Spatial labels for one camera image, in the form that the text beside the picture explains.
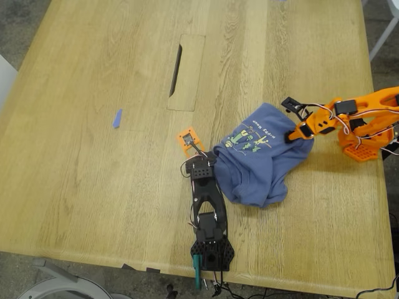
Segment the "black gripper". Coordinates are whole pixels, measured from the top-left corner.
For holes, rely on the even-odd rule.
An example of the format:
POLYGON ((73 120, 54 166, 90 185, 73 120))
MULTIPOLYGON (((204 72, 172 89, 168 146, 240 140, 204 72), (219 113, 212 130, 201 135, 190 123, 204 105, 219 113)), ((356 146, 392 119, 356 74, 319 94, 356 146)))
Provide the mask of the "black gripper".
POLYGON ((216 155, 207 152, 205 155, 194 155, 185 162, 185 171, 188 175, 213 175, 216 155))

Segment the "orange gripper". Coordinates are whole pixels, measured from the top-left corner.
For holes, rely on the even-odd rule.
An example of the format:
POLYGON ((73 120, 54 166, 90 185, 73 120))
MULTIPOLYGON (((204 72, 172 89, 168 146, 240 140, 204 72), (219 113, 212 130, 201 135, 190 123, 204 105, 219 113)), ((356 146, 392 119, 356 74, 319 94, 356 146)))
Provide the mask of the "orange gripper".
POLYGON ((325 109, 318 109, 306 117, 305 122, 300 122, 293 131, 286 132, 286 143, 295 140, 309 140, 313 135, 326 135, 336 129, 335 118, 331 118, 331 112, 325 109))

